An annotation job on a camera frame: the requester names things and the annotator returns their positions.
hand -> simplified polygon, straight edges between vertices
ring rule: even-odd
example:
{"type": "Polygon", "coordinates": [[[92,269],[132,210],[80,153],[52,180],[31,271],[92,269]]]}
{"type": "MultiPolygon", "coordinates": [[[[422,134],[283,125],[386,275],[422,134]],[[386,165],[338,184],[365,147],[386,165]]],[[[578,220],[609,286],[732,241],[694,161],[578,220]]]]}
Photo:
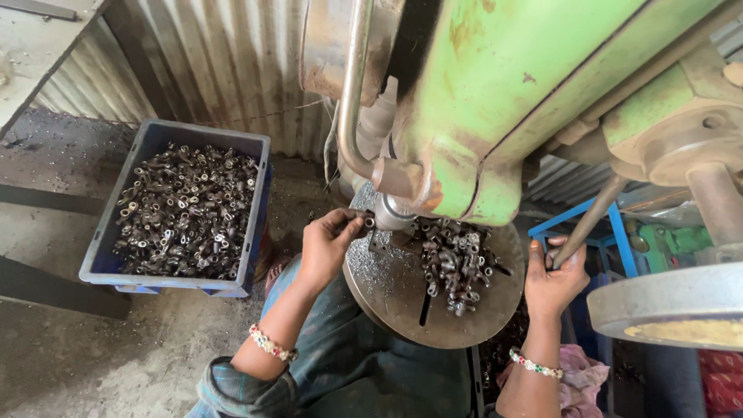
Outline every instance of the hand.
{"type": "MultiPolygon", "coordinates": [[[[552,245],[562,245],[567,239],[553,237],[548,241],[552,245]]],[[[524,295],[532,320],[559,320],[562,311],[590,281],[584,268],[585,244],[562,264],[560,270],[547,271],[552,266],[552,256],[557,250],[559,249],[550,250],[545,257],[539,241],[532,241],[529,247],[529,269],[526,272],[524,295]]]]}
{"type": "Polygon", "coordinates": [[[321,292],[335,278],[348,246],[370,213],[336,209],[305,227],[299,277],[321,292]]]}

colorful bracelet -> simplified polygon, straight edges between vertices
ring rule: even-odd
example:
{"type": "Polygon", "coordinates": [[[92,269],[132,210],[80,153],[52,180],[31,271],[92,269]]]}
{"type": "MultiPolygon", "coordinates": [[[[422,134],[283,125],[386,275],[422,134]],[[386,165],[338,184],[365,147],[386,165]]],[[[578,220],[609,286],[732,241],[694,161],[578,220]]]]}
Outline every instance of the colorful bracelet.
{"type": "Polygon", "coordinates": [[[250,336],[253,337],[253,340],[258,344],[258,347],[261,347],[263,350],[266,351],[266,353],[277,357],[281,361],[291,363],[292,361],[296,360],[297,357],[299,357],[299,351],[296,348],[294,350],[287,351],[277,346],[276,343],[274,343],[273,341],[269,340],[268,337],[263,335],[263,332],[258,329],[257,322],[250,326],[250,336]]]}
{"type": "Polygon", "coordinates": [[[540,366],[539,364],[534,363],[531,360],[527,360],[526,358],[524,358],[524,356],[521,355],[521,350],[516,347],[511,348],[511,351],[508,353],[508,355],[511,357],[511,360],[526,367],[526,370],[534,370],[537,373],[554,377],[556,379],[562,378],[562,369],[551,369],[549,367],[540,366]]]}

corrugated metal sheet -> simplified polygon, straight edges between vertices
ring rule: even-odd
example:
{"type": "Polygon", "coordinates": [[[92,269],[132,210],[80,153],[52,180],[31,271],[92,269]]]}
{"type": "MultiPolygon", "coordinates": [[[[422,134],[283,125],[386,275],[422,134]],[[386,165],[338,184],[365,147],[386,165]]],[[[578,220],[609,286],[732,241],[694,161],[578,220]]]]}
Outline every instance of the corrugated metal sheet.
{"type": "MultiPolygon", "coordinates": [[[[299,88],[305,2],[126,0],[126,6],[178,120],[267,135],[273,152],[322,160],[331,125],[324,106],[282,112],[321,98],[299,88]],[[275,112],[281,113],[264,117],[275,112]]],[[[36,104],[117,121],[154,117],[111,41],[101,19],[36,104]]]]}
{"type": "Polygon", "coordinates": [[[44,84],[32,106],[108,120],[139,121],[155,112],[103,19],[44,84]]]}
{"type": "Polygon", "coordinates": [[[273,152],[322,160],[330,120],[299,88],[306,3],[126,0],[147,58],[179,120],[259,133],[273,152]]]}
{"type": "Polygon", "coordinates": [[[743,61],[743,16],[717,30],[710,39],[728,62],[743,61]]]}
{"type": "MultiPolygon", "coordinates": [[[[614,171],[608,163],[588,166],[547,155],[540,161],[539,176],[529,181],[523,199],[575,206],[595,197],[614,171]]],[[[625,192],[647,183],[631,181],[625,192]]]]}

dirty floor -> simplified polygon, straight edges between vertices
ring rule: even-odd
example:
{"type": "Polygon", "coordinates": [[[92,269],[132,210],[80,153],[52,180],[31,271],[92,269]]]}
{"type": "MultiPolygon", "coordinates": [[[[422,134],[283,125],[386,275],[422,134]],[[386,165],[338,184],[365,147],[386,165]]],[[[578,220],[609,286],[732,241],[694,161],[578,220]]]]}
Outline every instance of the dirty floor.
{"type": "MultiPolygon", "coordinates": [[[[135,127],[29,109],[0,140],[0,183],[107,199],[135,127]]],[[[331,206],[317,166],[273,157],[270,233],[301,249],[331,206]]],[[[98,219],[0,204],[0,255],[77,280],[98,219]]],[[[263,307],[198,290],[132,295],[127,321],[0,301],[0,417],[179,417],[204,365],[233,353],[263,307]]]]}

feet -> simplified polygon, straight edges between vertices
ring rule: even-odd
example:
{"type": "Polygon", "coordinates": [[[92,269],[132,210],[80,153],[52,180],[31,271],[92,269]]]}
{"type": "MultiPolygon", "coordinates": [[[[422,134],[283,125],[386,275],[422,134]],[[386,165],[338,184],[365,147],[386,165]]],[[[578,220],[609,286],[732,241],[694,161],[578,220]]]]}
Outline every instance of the feet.
{"type": "Polygon", "coordinates": [[[264,293],[266,298],[268,297],[268,293],[271,291],[273,284],[276,282],[276,279],[279,278],[279,274],[284,271],[284,267],[286,267],[290,261],[290,257],[282,255],[273,263],[271,268],[268,269],[268,273],[266,274],[266,289],[264,293]]]}

